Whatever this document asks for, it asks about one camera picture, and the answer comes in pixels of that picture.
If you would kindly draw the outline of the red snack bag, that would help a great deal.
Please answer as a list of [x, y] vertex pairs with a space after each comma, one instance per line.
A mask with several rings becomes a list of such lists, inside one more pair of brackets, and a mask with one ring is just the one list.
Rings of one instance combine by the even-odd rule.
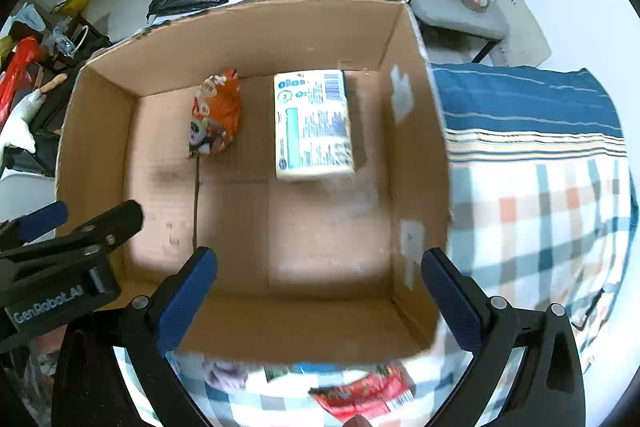
[[350, 384], [310, 389], [309, 395], [339, 421], [384, 416], [414, 398], [410, 379], [398, 364], [380, 365]]

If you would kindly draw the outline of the orange snack bag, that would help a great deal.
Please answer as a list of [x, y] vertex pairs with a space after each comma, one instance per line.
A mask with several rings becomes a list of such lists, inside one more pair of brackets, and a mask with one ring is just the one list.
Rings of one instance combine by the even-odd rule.
[[238, 133], [241, 110], [240, 77], [235, 68], [206, 78], [193, 98], [189, 154], [225, 150]]

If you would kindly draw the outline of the yellow tissue pack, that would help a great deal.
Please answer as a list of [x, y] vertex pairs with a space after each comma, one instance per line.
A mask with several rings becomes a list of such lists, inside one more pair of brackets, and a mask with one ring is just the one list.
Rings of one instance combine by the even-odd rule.
[[282, 72], [274, 76], [273, 88], [277, 177], [293, 181], [354, 173], [344, 72]]

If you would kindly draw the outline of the plaid checkered quilt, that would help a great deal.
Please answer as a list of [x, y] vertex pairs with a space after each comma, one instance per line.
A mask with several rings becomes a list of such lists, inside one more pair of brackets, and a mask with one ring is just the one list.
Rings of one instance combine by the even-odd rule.
[[[586, 70], [436, 64], [449, 179], [445, 249], [489, 294], [565, 307], [588, 365], [627, 268], [638, 205], [615, 107]], [[380, 421], [433, 416], [469, 362], [438, 318], [434, 345], [393, 364], [414, 398]], [[255, 362], [171, 355], [216, 426], [334, 426], [309, 395], [352, 383], [374, 363]]]

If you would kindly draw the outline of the red plastic bag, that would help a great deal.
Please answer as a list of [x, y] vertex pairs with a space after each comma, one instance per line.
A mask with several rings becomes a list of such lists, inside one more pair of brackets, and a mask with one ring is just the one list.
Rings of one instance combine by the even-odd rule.
[[43, 57], [43, 48], [35, 37], [26, 37], [17, 43], [13, 57], [1, 80], [1, 124], [5, 124], [9, 117], [15, 92], [30, 85], [27, 67]]

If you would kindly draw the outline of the brown cardboard box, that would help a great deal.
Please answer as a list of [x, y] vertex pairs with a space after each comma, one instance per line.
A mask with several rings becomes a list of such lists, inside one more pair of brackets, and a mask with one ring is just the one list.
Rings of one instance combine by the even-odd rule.
[[[194, 95], [232, 68], [238, 133], [191, 156]], [[273, 78], [331, 68], [346, 74], [356, 170], [282, 181]], [[126, 199], [142, 206], [141, 232], [112, 257], [122, 303], [208, 247], [216, 282], [180, 350], [276, 363], [381, 363], [434, 345], [419, 265], [446, 243], [448, 185], [416, 21], [385, 0], [243, 2], [101, 52], [77, 76], [55, 175], [70, 228]]]

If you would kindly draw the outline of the beige paper board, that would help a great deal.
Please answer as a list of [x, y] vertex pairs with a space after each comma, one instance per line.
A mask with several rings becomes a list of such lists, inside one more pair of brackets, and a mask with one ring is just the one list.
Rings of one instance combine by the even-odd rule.
[[551, 56], [549, 43], [524, 0], [495, 0], [506, 20], [506, 36], [489, 52], [495, 66], [537, 67]]

